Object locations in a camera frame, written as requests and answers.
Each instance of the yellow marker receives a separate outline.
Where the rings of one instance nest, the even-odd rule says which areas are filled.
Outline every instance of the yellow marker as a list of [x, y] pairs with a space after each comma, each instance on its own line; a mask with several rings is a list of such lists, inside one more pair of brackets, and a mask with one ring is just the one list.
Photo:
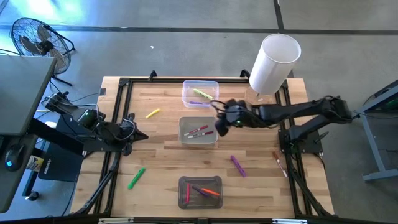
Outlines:
[[200, 91], [200, 90], [198, 90], [198, 89], [193, 89], [193, 91], [194, 91], [195, 93], [201, 94], [202, 96], [208, 98], [209, 100], [213, 100], [213, 97], [212, 97], [212, 96], [210, 96], [209, 94], [206, 94], [206, 93], [204, 93], [204, 92], [202, 92], [202, 91]]
[[153, 116], [153, 115], [155, 115], [155, 114], [157, 114], [157, 112], [159, 112], [160, 111], [160, 109], [159, 108], [157, 108], [156, 110], [154, 110], [152, 113], [150, 113], [150, 114], [148, 114], [147, 116], [146, 116], [146, 118], [148, 119], [148, 118], [150, 118], [151, 116]]

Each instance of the concrete floor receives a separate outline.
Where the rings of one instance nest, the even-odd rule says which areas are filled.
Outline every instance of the concrete floor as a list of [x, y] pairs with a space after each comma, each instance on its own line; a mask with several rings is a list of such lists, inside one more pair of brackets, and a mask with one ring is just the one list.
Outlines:
[[[397, 30], [395, 0], [280, 0], [287, 29]], [[19, 17], [49, 24], [105, 27], [277, 28], [272, 0], [10, 0], [0, 25]], [[8, 30], [0, 30], [0, 47], [15, 50]], [[171, 32], [61, 32], [77, 48], [70, 68], [60, 78], [72, 82], [71, 99], [98, 92], [105, 75], [238, 76], [251, 70], [268, 34]], [[397, 79], [396, 35], [292, 35], [302, 46], [294, 76], [305, 79], [310, 99], [340, 95], [353, 110], [374, 92]], [[81, 103], [95, 103], [93, 96]], [[46, 114], [42, 121], [57, 121]], [[335, 213], [398, 223], [398, 178], [365, 184], [362, 175], [376, 171], [362, 125], [329, 125], [322, 140], [326, 176]], [[38, 180], [43, 196], [25, 201], [16, 193], [0, 220], [60, 215], [73, 191], [72, 183]]]

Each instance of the orange marker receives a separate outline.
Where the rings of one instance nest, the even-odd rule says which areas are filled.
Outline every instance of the orange marker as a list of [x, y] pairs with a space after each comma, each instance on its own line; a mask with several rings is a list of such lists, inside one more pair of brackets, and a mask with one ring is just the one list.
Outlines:
[[209, 194], [215, 195], [215, 196], [220, 196], [219, 193], [214, 192], [214, 191], [212, 191], [212, 190], [208, 190], [208, 189], [204, 189], [204, 188], [202, 188], [201, 190], [204, 191], [204, 192], [207, 192], [207, 193], [209, 193]]

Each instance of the purple marker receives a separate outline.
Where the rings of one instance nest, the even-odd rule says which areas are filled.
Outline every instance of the purple marker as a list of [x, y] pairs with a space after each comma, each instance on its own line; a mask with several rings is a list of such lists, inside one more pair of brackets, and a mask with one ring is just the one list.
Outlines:
[[246, 173], [244, 172], [243, 168], [241, 167], [241, 165], [238, 163], [238, 161], [236, 160], [236, 158], [234, 156], [231, 156], [231, 160], [232, 162], [235, 164], [236, 168], [238, 169], [238, 171], [241, 173], [242, 177], [246, 176]]
[[189, 101], [189, 103], [191, 103], [191, 104], [204, 104], [204, 103], [200, 103], [200, 102], [197, 102], [197, 101]]
[[197, 186], [192, 186], [192, 188], [193, 188], [194, 190], [196, 190], [197, 192], [199, 192], [201, 195], [205, 196], [205, 197], [208, 197], [208, 196], [209, 196], [208, 193], [206, 193], [206, 192], [200, 190], [200, 188], [197, 187]]

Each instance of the green marker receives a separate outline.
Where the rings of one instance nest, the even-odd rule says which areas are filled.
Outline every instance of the green marker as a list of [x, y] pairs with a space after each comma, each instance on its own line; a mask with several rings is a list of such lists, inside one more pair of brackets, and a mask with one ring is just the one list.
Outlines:
[[139, 178], [142, 176], [142, 174], [145, 172], [145, 167], [142, 167], [139, 171], [138, 174], [134, 177], [134, 179], [131, 181], [131, 183], [127, 186], [129, 190], [132, 189], [132, 187], [137, 183]]
[[202, 91], [200, 91], [200, 90], [198, 90], [198, 89], [193, 89], [193, 91], [194, 91], [195, 93], [201, 94], [202, 96], [208, 98], [209, 100], [213, 100], [213, 97], [212, 97], [212, 96], [210, 96], [209, 94], [206, 94], [206, 93], [204, 93], [204, 92], [202, 92]]

